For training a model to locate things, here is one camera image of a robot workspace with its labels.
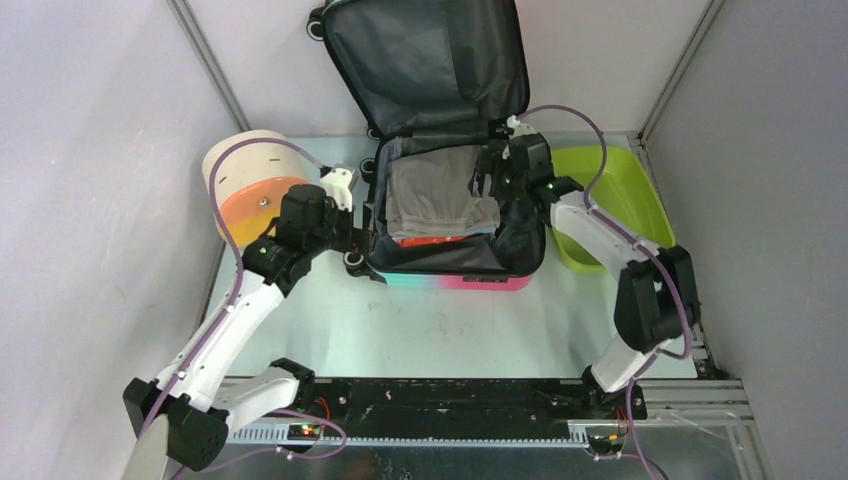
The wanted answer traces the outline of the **grey garment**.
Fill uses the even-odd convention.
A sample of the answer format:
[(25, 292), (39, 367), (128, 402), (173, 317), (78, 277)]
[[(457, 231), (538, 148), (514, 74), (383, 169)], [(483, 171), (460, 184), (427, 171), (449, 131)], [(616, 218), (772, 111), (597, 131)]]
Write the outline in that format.
[(470, 185), (482, 147), (465, 145), (410, 155), (388, 164), (385, 222), (396, 238), (492, 233), (500, 207), (490, 181), (475, 196)]

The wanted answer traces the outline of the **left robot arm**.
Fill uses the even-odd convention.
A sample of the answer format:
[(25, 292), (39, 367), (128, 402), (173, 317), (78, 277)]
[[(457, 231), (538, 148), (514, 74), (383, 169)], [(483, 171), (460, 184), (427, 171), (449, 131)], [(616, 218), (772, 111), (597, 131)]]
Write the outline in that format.
[(126, 479), (161, 479), (169, 461), (201, 471), (233, 431), (285, 409), (304, 416), (316, 403), (314, 373), (293, 361), (271, 363), (235, 386), (222, 382), (258, 327), (330, 250), (354, 249), (349, 186), (328, 180), (298, 184), (256, 240), (237, 249), (237, 272), (217, 313), (205, 320), (170, 365), (152, 381), (134, 379), (124, 402), (138, 436)]

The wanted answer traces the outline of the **orange red item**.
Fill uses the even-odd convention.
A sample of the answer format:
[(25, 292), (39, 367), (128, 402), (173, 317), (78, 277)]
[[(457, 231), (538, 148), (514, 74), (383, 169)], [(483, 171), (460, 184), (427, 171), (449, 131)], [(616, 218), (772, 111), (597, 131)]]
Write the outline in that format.
[(446, 235), (446, 236), (393, 236), (392, 240), (401, 248), (417, 248), (425, 246), (443, 245), (457, 243), (464, 240), (469, 240), (477, 237), (488, 239), (493, 235), (492, 232), (469, 232), (464, 235)]

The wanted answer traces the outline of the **cream orange cylindrical container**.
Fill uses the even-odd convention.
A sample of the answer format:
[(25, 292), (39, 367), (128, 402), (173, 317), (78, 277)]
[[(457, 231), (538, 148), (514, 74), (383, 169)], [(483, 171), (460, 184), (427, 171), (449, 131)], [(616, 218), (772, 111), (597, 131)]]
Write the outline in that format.
[(219, 166), (214, 183), (216, 204), (236, 245), (242, 249), (280, 213), (289, 189), (310, 181), (307, 161), (276, 143), (246, 145)]

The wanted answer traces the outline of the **lime green plastic tray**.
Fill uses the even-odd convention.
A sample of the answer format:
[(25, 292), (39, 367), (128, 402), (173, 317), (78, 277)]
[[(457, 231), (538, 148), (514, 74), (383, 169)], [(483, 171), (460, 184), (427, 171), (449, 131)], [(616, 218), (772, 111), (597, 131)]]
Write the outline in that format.
[(594, 202), (636, 234), (664, 248), (674, 246), (677, 240), (666, 211), (638, 158), (628, 149), (609, 146), (607, 162), (601, 161), (599, 145), (552, 152), (555, 174), (571, 177), (584, 186), (603, 168), (601, 178), (591, 190)]

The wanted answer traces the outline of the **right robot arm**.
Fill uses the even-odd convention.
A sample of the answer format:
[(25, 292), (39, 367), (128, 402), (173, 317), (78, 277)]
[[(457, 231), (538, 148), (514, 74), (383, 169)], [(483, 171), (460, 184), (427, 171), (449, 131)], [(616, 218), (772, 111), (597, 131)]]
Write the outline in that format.
[(592, 383), (581, 392), (588, 414), (610, 416), (622, 403), (620, 390), (658, 356), (690, 356), (700, 302), (688, 251), (638, 236), (603, 209), (589, 187), (556, 175), (550, 147), (541, 135), (518, 135), (504, 145), (485, 147), (469, 189), (475, 196), (527, 203), (540, 220), (575, 240), (616, 281), (615, 334), (589, 366)]

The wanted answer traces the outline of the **pink teal cartoon suitcase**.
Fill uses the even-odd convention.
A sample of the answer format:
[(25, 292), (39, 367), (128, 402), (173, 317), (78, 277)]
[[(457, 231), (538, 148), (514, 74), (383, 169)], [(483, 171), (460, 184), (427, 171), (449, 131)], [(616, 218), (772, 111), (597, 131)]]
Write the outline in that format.
[(392, 287), (517, 291), (545, 255), (543, 221), (523, 201), (498, 202), (488, 239), (401, 248), (385, 222), (388, 164), (465, 145), (508, 142), (505, 120), (530, 99), (517, 6), (512, 1), (328, 1), (308, 35), (327, 53), (378, 143), (360, 163), (375, 206), (370, 255), (350, 252), (347, 272)]

